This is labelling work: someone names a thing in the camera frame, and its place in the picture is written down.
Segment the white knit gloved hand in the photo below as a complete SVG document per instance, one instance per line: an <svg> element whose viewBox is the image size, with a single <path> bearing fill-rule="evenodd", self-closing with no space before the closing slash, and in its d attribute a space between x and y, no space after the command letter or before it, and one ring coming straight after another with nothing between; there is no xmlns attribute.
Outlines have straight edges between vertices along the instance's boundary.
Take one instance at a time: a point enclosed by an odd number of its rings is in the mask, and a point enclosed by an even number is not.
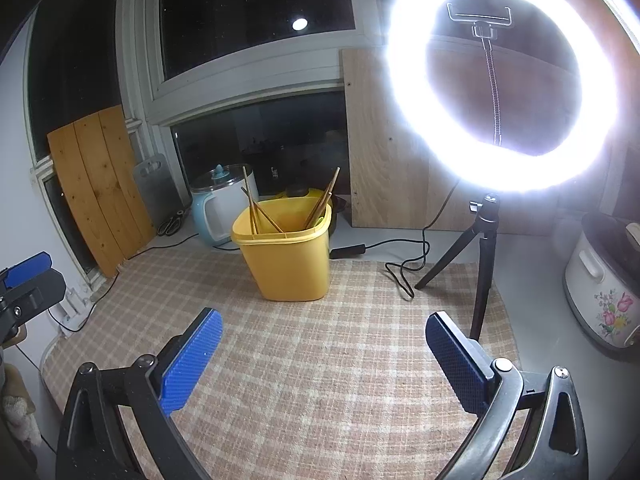
<svg viewBox="0 0 640 480"><path fill-rule="evenodd" d="M14 438L32 446L39 446L42 437L35 412L35 404L20 371L14 365L6 364L4 385L1 389L1 413L9 423L9 430Z"/></svg>

